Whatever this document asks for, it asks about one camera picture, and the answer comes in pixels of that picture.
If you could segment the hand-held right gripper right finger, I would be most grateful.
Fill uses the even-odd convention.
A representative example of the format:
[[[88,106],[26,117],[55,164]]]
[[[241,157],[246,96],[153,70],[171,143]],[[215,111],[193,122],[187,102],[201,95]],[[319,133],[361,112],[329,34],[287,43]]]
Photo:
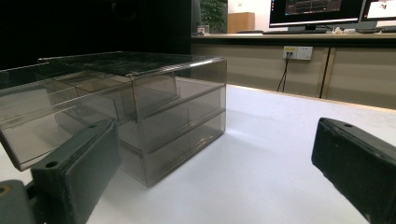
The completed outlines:
[[[312,163],[370,224],[396,224],[396,147],[336,119],[318,121]]]

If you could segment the clear grey plastic drawer cabinet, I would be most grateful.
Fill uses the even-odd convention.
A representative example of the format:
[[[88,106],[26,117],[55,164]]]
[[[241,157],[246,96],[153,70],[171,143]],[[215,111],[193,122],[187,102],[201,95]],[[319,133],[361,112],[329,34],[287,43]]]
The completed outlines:
[[[222,57],[115,51],[40,59],[40,72],[75,87],[66,130],[117,122],[122,169],[151,187],[222,136],[227,62]]]

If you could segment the black keyboard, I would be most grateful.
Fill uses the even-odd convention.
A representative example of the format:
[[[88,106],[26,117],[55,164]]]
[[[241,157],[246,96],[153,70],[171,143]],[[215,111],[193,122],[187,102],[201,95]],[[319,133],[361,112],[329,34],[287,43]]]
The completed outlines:
[[[287,31],[266,31],[263,35],[311,35],[326,34],[326,30],[287,30]]]

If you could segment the white wall power socket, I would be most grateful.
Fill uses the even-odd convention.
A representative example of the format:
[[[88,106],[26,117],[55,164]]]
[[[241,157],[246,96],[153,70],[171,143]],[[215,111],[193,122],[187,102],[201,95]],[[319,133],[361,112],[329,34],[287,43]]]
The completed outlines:
[[[312,47],[285,46],[283,51],[283,58],[290,60],[309,61],[312,57],[312,52]]]

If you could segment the large computer monitor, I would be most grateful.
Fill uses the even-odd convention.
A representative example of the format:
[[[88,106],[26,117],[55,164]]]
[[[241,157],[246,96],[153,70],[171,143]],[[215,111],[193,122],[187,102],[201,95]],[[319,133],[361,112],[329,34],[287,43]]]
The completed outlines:
[[[270,28],[356,23],[364,0],[271,0]]]

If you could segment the brown wooden cabinet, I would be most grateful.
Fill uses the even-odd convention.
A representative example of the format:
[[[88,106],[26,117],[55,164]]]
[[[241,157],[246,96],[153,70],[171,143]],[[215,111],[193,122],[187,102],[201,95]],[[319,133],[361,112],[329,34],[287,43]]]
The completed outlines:
[[[255,14],[252,12],[229,13],[227,19],[227,33],[236,34],[240,31],[255,28]]]

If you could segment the clear grey plastic drawer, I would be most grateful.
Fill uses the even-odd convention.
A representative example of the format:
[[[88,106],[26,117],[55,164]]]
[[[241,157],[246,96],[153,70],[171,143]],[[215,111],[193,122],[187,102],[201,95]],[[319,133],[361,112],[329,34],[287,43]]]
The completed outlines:
[[[121,119],[128,77],[39,63],[0,70],[0,144],[24,171],[75,134],[104,119]]]

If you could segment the green potted plant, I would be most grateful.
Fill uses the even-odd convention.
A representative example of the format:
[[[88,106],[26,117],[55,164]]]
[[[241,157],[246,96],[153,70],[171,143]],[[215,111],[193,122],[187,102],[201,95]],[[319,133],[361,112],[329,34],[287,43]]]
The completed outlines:
[[[227,4],[223,0],[201,0],[200,7],[202,24],[208,25],[212,33],[224,33]]]

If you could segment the long wooden desk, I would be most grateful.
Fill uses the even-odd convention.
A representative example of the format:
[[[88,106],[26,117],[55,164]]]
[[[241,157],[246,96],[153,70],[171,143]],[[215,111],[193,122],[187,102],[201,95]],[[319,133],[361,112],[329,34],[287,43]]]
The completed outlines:
[[[285,46],[312,47],[309,61],[283,58]],[[396,109],[396,34],[207,35],[191,52],[227,59],[230,84]]]

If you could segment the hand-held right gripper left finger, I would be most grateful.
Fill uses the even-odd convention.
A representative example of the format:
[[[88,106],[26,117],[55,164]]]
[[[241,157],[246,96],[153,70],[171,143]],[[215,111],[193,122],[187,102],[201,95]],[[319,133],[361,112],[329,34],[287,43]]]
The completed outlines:
[[[113,119],[89,125],[31,168],[46,224],[85,224],[121,164]]]

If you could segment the computer monitor with white screen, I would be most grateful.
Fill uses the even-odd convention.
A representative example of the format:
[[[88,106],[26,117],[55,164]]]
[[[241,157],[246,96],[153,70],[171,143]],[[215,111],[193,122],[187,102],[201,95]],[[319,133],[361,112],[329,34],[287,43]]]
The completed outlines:
[[[396,0],[365,0],[362,21],[396,21]]]

